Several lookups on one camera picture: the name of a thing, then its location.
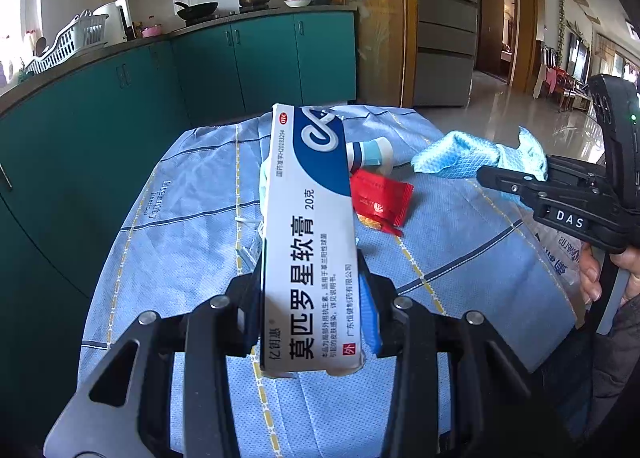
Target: frying pan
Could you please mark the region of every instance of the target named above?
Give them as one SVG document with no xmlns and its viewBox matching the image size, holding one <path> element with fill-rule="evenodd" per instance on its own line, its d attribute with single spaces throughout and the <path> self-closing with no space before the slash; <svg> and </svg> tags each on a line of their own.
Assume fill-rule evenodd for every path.
<svg viewBox="0 0 640 458">
<path fill-rule="evenodd" d="M 198 18 L 204 18 L 205 16 L 212 15 L 218 8 L 218 2 L 209 2 L 205 4 L 198 4 L 189 6 L 182 2 L 176 2 L 176 5 L 184 7 L 181 11 L 178 11 L 178 16 L 184 21 L 197 20 Z"/>
</svg>

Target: white basket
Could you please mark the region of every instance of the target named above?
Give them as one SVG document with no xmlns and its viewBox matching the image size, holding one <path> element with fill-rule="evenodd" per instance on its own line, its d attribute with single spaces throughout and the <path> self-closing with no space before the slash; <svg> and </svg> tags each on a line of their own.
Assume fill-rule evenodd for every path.
<svg viewBox="0 0 640 458">
<path fill-rule="evenodd" d="M 104 23 L 108 17 L 108 14 L 98 14 L 74 19 L 58 33 L 54 46 L 42 57 L 33 58 L 25 71 L 40 74 L 76 54 L 102 47 L 105 43 Z"/>
</svg>

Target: red packet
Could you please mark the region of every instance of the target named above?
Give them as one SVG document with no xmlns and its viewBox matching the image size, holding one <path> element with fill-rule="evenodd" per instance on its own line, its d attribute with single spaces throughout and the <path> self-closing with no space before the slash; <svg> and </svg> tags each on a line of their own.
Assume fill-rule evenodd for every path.
<svg viewBox="0 0 640 458">
<path fill-rule="evenodd" d="M 402 235 L 395 227 L 404 224 L 414 187 L 359 169 L 351 177 L 353 208 L 377 223 L 384 232 Z"/>
</svg>

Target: finger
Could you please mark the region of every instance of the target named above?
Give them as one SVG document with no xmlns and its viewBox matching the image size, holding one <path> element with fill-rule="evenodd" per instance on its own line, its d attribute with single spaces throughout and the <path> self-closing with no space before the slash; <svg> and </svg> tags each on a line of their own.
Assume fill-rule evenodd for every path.
<svg viewBox="0 0 640 458">
<path fill-rule="evenodd" d="M 640 278 L 640 250 L 635 247 L 627 247 L 622 254 L 612 254 L 611 261 Z"/>
<path fill-rule="evenodd" d="M 585 244 L 583 246 L 582 251 L 580 252 L 580 258 L 578 259 L 578 267 L 580 268 L 580 272 L 585 274 L 592 283 L 598 281 L 598 277 L 600 276 L 600 264 L 598 260 L 593 257 L 593 253 L 591 252 L 591 246 Z"/>
<path fill-rule="evenodd" d="M 585 305 L 588 305 L 591 302 L 591 297 L 589 297 L 589 294 L 587 294 L 582 289 L 580 289 L 580 294 L 582 294 L 582 300 L 584 301 Z"/>
<path fill-rule="evenodd" d="M 586 294 L 592 301 L 599 300 L 602 295 L 602 288 L 599 282 L 591 281 L 589 276 L 582 272 L 580 273 L 580 291 L 583 295 Z"/>
<path fill-rule="evenodd" d="M 625 294 L 622 296 L 620 306 L 624 306 L 627 301 L 630 301 L 638 294 L 640 294 L 640 278 L 631 274 L 629 275 L 629 281 L 626 282 Z"/>
</svg>

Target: refrigerator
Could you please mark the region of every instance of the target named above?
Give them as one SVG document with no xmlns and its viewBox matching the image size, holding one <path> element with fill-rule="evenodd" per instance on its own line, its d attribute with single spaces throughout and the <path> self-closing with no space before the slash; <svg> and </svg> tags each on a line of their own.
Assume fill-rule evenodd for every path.
<svg viewBox="0 0 640 458">
<path fill-rule="evenodd" d="M 466 106 L 478 0 L 418 0 L 414 106 Z"/>
</svg>

